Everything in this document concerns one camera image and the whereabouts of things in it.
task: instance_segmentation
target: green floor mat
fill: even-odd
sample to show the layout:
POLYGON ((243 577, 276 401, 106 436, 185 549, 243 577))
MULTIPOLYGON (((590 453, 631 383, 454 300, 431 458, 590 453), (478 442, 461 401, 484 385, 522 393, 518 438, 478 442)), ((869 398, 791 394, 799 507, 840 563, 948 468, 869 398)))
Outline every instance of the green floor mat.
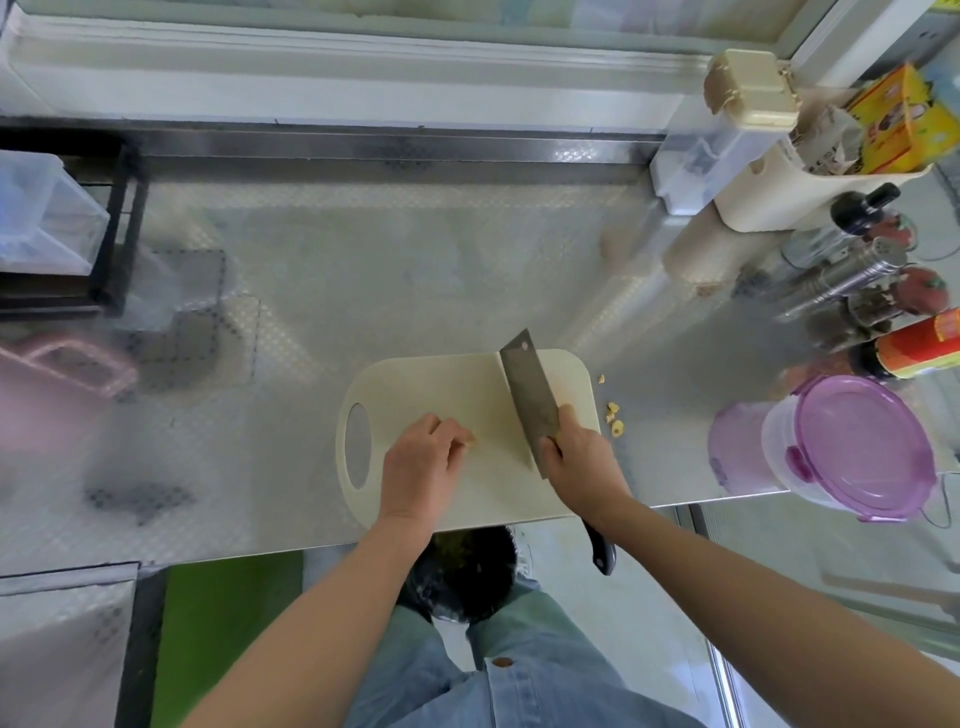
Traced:
POLYGON ((151 728, 177 728, 227 669, 298 595, 303 552, 170 569, 151 728))

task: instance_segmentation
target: yellow box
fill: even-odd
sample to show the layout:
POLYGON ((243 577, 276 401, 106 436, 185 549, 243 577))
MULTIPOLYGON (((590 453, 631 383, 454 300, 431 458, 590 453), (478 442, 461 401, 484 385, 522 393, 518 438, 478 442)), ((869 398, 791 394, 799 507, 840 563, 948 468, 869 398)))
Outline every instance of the yellow box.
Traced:
POLYGON ((910 63, 876 81, 847 111, 866 130, 851 174, 915 172, 960 144, 960 122, 910 63))

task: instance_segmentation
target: purple lid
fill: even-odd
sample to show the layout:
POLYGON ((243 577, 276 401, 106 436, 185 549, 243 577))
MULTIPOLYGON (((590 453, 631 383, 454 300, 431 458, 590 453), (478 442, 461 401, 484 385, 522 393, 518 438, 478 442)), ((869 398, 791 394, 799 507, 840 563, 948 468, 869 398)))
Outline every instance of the purple lid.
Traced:
POLYGON ((937 482, 924 428, 897 395, 860 376, 825 376, 798 391, 797 444, 813 477, 866 519, 902 520, 937 482))

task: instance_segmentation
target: cleaver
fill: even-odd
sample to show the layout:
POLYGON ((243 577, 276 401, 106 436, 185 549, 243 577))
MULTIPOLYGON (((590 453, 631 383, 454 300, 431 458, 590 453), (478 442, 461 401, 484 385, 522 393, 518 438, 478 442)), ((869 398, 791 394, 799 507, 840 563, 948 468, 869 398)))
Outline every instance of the cleaver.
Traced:
MULTIPOLYGON (((546 380, 540 357, 530 338, 529 329, 524 329, 512 342, 500 350, 503 372, 510 385, 510 395, 514 398, 514 407, 527 438, 527 445, 533 452, 534 461, 540 477, 546 478, 546 468, 540 457, 538 442, 541 437, 554 440, 560 431, 557 415, 557 401, 554 399, 550 383, 546 380)), ((593 547, 593 564, 600 573, 610 576, 616 566, 616 549, 599 531, 584 521, 590 545, 593 547)))

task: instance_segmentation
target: person's left hand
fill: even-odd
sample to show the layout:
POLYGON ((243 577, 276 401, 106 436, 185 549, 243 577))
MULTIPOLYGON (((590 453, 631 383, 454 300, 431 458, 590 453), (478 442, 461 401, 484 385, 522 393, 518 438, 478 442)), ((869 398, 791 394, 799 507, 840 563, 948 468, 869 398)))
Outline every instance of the person's left hand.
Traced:
POLYGON ((456 420, 423 415, 383 458, 378 519, 406 519, 429 539, 453 500, 473 434, 456 420))

